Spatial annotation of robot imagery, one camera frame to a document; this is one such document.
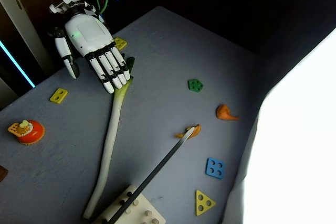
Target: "robot finger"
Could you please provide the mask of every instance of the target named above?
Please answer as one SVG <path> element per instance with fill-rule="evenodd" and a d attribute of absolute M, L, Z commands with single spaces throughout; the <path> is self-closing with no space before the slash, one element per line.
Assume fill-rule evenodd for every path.
<path fill-rule="evenodd" d="M 104 68 L 106 69 L 109 76 L 111 77 L 114 86 L 117 89 L 121 89 L 122 84 L 121 84 L 119 78 L 117 77 L 117 75 L 114 73 L 114 71 L 112 69 L 112 66 L 109 63 L 109 61 L 107 60 L 105 54 L 102 53 L 102 55 L 98 56 L 98 59 L 101 62 L 101 64 L 104 66 Z"/>
<path fill-rule="evenodd" d="M 105 52 L 105 56 L 106 58 L 109 60 L 109 62 L 112 65 L 113 70 L 115 71 L 115 73 L 118 75 L 118 78 L 120 80 L 120 82 L 125 85 L 126 84 L 126 78 L 123 74 L 123 72 L 121 71 L 116 59 L 113 57 L 113 54 L 110 50 Z"/>
<path fill-rule="evenodd" d="M 121 56 L 119 50 L 115 46 L 113 46 L 111 48 L 111 51 L 112 51 L 114 57 L 117 59 L 117 62 L 119 63 L 126 80 L 129 80 L 131 78 L 131 76 L 130 76 L 130 72 L 127 68 L 127 65 L 126 65 L 126 62 L 125 62 L 124 58 Z"/>
<path fill-rule="evenodd" d="M 87 59 L 90 62 L 90 64 L 92 65 L 92 67 L 95 70 L 96 74 L 98 75 L 99 79 L 103 83 L 106 91 L 109 92 L 110 94 L 112 94 L 114 92 L 114 88 L 113 88 L 112 84 L 110 83 L 109 78 L 104 73 L 104 70 L 99 65 L 99 62 L 96 59 L 96 57 L 94 55 L 90 55 L 90 56 L 87 57 Z"/>

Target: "table surface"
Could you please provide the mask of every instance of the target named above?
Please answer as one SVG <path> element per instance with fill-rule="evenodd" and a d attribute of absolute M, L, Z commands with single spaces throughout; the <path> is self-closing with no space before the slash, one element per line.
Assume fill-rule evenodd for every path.
<path fill-rule="evenodd" d="M 130 184 L 139 185 L 175 145 L 175 133 L 201 124 L 143 191 L 167 223 L 218 223 L 233 185 L 251 125 L 244 118 L 258 58 L 232 42 L 157 7 L 119 31 L 127 57 L 135 57 L 109 178 L 97 205 L 99 215 Z M 112 96 L 83 59 L 81 75 L 65 68 L 0 112 L 0 223 L 89 223 L 82 218 L 96 184 Z M 189 79 L 204 87 L 190 91 Z M 57 88 L 69 91 L 62 104 L 49 101 Z M 215 111 L 228 104 L 238 122 Z M 31 119 L 46 128 L 37 144 L 19 144 L 7 128 Z M 224 179 L 205 174 L 206 160 L 226 163 Z M 195 215 L 195 191 L 217 205 Z"/>

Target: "blue light strip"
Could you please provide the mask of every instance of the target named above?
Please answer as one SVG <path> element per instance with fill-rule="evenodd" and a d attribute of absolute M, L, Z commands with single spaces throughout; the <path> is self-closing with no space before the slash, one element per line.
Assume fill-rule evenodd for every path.
<path fill-rule="evenodd" d="M 7 56 L 10 58 L 10 60 L 14 63 L 14 65 L 17 67 L 17 69 L 21 72 L 21 74 L 26 78 L 26 80 L 29 82 L 29 84 L 34 88 L 35 85 L 33 84 L 33 82 L 30 80 L 30 78 L 26 75 L 26 73 L 22 70 L 22 68 L 20 67 L 20 65 L 16 62 L 16 60 L 13 58 L 13 56 L 11 55 L 11 53 L 7 50 L 7 48 L 5 47 L 4 44 L 2 44 L 1 40 L 0 40 L 0 47 L 5 51 L 5 53 L 7 54 Z"/>

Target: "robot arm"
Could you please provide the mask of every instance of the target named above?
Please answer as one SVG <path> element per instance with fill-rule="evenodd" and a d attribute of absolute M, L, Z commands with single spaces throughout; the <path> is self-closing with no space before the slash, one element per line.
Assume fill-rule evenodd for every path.
<path fill-rule="evenodd" d="M 70 75 L 76 79 L 79 70 L 73 61 L 66 37 L 92 66 L 109 93 L 114 92 L 113 85 L 121 89 L 130 79 L 130 73 L 110 32 L 102 23 L 103 19 L 96 14 L 96 9 L 87 2 L 62 0 L 58 6 L 51 5 L 50 10 L 65 14 L 69 19 L 65 23 L 66 34 L 62 29 L 56 30 L 55 43 Z"/>

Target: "blue square block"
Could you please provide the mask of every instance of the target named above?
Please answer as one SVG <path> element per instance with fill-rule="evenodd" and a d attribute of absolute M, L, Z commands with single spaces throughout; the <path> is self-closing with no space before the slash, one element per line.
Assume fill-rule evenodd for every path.
<path fill-rule="evenodd" d="M 205 173 L 209 176 L 222 179 L 224 178 L 225 163 L 221 160 L 209 157 L 206 163 Z"/>

